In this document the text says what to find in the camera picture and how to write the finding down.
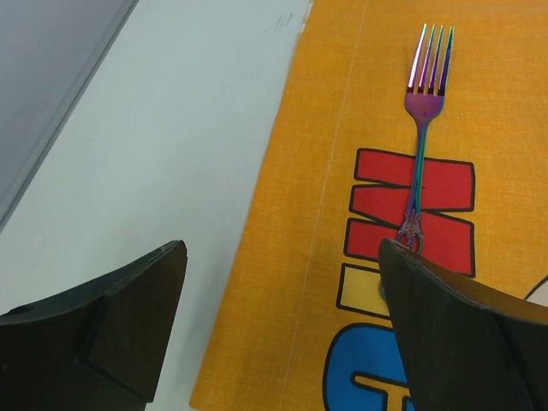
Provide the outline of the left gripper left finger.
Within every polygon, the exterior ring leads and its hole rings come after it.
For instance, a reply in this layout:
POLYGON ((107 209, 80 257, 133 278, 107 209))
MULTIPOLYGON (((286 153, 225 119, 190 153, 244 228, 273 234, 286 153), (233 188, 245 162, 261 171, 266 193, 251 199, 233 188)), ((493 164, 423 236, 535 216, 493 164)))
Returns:
POLYGON ((1 317, 3 410, 143 410, 154 401, 188 250, 132 263, 1 317))

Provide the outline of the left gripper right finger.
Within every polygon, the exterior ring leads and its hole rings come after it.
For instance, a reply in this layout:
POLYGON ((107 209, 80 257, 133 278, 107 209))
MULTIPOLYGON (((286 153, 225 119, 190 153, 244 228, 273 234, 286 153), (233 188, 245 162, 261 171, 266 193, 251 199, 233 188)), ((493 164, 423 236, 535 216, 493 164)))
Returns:
POLYGON ((547 309, 384 239, 385 299, 417 410, 545 410, 547 309))

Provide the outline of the orange Mickey Mouse placemat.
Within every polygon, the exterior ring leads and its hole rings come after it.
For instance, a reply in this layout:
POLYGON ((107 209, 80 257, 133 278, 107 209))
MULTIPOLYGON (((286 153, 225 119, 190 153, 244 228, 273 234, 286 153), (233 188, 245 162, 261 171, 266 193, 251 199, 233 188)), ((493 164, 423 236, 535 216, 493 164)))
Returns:
POLYGON ((454 36, 429 127, 424 256, 547 299, 547 4, 317 1, 296 49, 190 404, 408 410, 378 245, 394 238, 416 131, 416 45, 454 36))

